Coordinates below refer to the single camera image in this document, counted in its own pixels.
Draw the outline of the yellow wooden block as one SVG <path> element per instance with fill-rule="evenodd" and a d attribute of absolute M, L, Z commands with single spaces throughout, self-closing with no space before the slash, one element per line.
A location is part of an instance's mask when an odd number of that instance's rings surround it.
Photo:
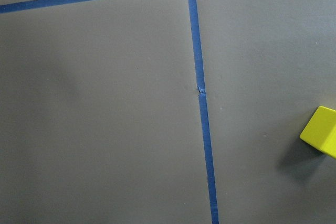
<path fill-rule="evenodd" d="M 335 158 L 335 110 L 319 106 L 299 137 L 322 153 Z"/>

